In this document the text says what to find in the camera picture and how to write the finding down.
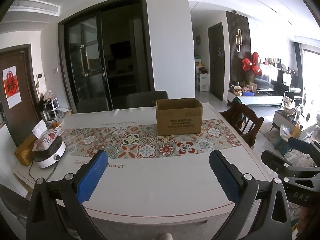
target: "coffee table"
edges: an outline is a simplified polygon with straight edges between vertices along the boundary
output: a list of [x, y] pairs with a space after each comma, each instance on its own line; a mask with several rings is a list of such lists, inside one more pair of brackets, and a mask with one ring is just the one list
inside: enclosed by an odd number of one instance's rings
[[[308, 114], [307, 111], [303, 113], [303, 115], [306, 117]], [[304, 140], [305, 138], [309, 137], [313, 131], [316, 129], [316, 114], [310, 113], [309, 121], [306, 120], [306, 118], [300, 115], [300, 117], [287, 117], [284, 113], [284, 110], [278, 110], [275, 112], [275, 115], [273, 117], [272, 121], [272, 128], [271, 130], [276, 127], [278, 130], [280, 130], [280, 125], [283, 124], [286, 127], [290, 129], [292, 132], [295, 129], [295, 125], [291, 122], [292, 120], [295, 120], [296, 122], [300, 122], [300, 125], [302, 125], [302, 129], [297, 134], [297, 138], [300, 140]]]

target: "white cabinet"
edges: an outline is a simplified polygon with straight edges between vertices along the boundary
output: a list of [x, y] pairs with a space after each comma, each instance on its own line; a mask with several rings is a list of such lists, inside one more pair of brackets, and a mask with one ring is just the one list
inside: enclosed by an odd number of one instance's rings
[[209, 74], [197, 74], [197, 88], [200, 92], [209, 91]]
[[[235, 97], [234, 94], [228, 92], [228, 101], [232, 102]], [[282, 96], [239, 96], [238, 98], [245, 105], [280, 105], [282, 102]]]

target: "red fu character decoration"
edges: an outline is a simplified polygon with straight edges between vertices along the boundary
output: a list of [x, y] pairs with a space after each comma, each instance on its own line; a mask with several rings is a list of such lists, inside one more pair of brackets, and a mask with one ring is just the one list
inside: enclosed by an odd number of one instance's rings
[[248, 71], [250, 69], [252, 69], [252, 71], [261, 76], [262, 75], [262, 70], [256, 65], [258, 63], [259, 60], [259, 54], [257, 52], [254, 52], [252, 54], [252, 63], [248, 58], [244, 58], [242, 60], [242, 69], [244, 71]]
[[17, 93], [17, 82], [13, 76], [12, 71], [8, 71], [7, 73], [7, 84], [6, 84], [6, 93], [7, 95], [13, 96], [14, 94]]

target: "patterned table runner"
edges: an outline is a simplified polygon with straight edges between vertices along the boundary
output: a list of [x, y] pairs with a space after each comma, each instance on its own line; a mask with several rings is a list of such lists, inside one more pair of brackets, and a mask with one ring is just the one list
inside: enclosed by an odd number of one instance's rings
[[241, 145], [225, 123], [219, 119], [202, 121], [201, 133], [157, 136], [157, 126], [66, 129], [61, 135], [65, 153], [93, 157], [105, 150], [109, 158], [158, 158], [199, 154]]

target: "orange fruit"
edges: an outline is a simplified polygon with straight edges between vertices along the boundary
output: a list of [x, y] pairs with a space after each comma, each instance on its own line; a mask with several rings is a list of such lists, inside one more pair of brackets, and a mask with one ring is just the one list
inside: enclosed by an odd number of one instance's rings
[[57, 128], [59, 125], [58, 125], [58, 123], [56, 123], [56, 122], [54, 122], [53, 124], [52, 124], [52, 126], [51, 126], [51, 128]]

